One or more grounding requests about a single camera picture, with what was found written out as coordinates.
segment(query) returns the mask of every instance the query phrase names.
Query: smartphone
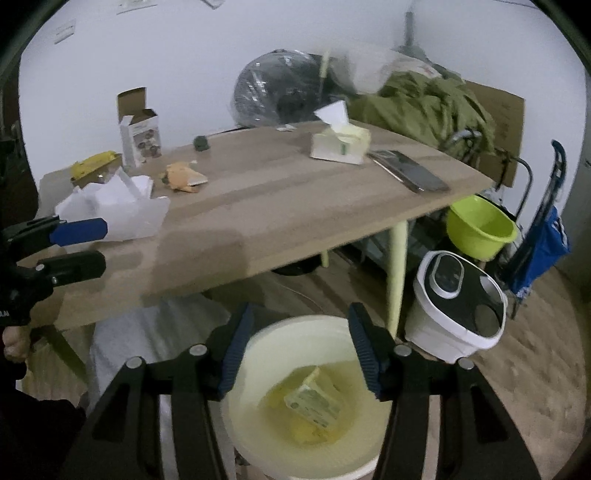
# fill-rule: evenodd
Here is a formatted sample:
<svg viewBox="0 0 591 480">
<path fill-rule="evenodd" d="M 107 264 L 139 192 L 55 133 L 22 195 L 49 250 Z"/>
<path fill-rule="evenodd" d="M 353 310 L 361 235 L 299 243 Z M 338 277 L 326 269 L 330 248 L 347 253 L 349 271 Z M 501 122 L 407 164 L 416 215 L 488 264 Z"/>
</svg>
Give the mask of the smartphone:
<svg viewBox="0 0 591 480">
<path fill-rule="evenodd" d="M 442 179 L 399 151 L 373 150 L 368 155 L 415 193 L 449 190 L 449 186 Z"/>
</svg>

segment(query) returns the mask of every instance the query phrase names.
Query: green cloth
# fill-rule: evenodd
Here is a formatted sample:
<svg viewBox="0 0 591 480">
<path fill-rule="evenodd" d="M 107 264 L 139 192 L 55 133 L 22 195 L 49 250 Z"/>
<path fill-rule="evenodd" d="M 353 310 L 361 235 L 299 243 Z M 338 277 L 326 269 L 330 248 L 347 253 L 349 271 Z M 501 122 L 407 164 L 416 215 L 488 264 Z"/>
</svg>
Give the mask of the green cloth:
<svg viewBox="0 0 591 480">
<path fill-rule="evenodd" d="M 456 132 L 482 133 L 480 151 L 494 152 L 495 122 L 466 84 L 454 78 L 429 79 L 415 72 L 395 72 L 376 95 L 350 99 L 349 118 L 391 130 L 434 148 Z M 450 155 L 462 158 L 469 147 L 458 142 Z"/>
</svg>

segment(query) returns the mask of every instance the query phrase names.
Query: gray cloth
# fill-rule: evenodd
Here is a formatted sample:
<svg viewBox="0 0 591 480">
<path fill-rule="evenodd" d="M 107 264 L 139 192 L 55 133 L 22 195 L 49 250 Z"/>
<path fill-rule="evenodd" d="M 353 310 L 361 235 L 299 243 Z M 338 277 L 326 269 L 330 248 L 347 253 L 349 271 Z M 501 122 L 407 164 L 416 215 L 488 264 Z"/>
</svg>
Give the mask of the gray cloth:
<svg viewBox="0 0 591 480">
<path fill-rule="evenodd" d="M 86 365 L 89 411 L 127 359 L 141 356 L 150 364 L 175 358 L 195 343 L 204 342 L 215 327 L 228 321 L 229 316 L 220 304 L 195 294 L 161 300 L 154 307 L 132 310 L 97 323 Z M 234 448 L 222 423 L 220 404 L 210 402 L 209 409 L 228 478 L 235 480 Z M 169 395 L 160 399 L 160 422 L 164 477 L 176 479 Z"/>
</svg>

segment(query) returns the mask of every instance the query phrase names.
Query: table leg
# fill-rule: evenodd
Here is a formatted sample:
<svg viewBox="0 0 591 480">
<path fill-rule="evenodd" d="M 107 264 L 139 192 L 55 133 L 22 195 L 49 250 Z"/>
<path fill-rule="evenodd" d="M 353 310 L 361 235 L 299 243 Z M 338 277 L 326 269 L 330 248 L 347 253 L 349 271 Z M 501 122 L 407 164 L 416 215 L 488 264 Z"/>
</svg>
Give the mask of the table leg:
<svg viewBox="0 0 591 480">
<path fill-rule="evenodd" d="M 322 262 L 322 266 L 324 268 L 328 268 L 330 265 L 330 261 L 329 261 L 329 252 L 328 250 L 322 250 L 322 252 L 320 252 L 320 261 Z"/>
<path fill-rule="evenodd" d="M 86 365 L 80 359 L 78 354 L 70 346 L 68 341 L 64 338 L 53 325 L 47 325 L 40 328 L 41 334 L 47 339 L 47 343 L 53 348 L 53 351 L 64 362 L 72 373 L 88 385 L 88 377 L 86 376 Z"/>
<path fill-rule="evenodd" d="M 400 222 L 390 229 L 388 243 L 388 317 L 386 319 L 386 327 L 392 337 L 396 338 L 406 273 L 406 254 L 408 247 L 408 223 L 406 221 Z"/>
</svg>

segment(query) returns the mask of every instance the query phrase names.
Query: table top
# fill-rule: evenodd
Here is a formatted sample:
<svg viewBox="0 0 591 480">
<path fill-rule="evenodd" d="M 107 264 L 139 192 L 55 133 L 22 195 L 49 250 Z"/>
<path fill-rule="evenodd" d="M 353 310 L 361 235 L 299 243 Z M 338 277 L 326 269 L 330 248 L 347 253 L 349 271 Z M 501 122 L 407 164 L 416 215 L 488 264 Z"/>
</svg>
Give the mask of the table top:
<svg viewBox="0 0 591 480">
<path fill-rule="evenodd" d="M 155 304 L 162 296 L 247 278 L 425 215 L 492 184 L 434 148 L 369 125 L 372 148 L 402 152 L 450 190 L 413 193 L 367 158 L 362 165 L 310 158 L 311 134 L 325 127 L 310 122 L 293 132 L 273 127 L 227 132 L 209 138 L 210 150 L 181 147 L 143 166 L 140 173 L 157 179 L 152 196 L 171 199 L 159 233 L 87 246 L 105 255 L 103 277 L 57 287 L 31 312 L 33 324 L 86 325 Z M 198 193 L 172 192 L 158 179 L 167 164 L 192 160 L 209 178 Z"/>
</svg>

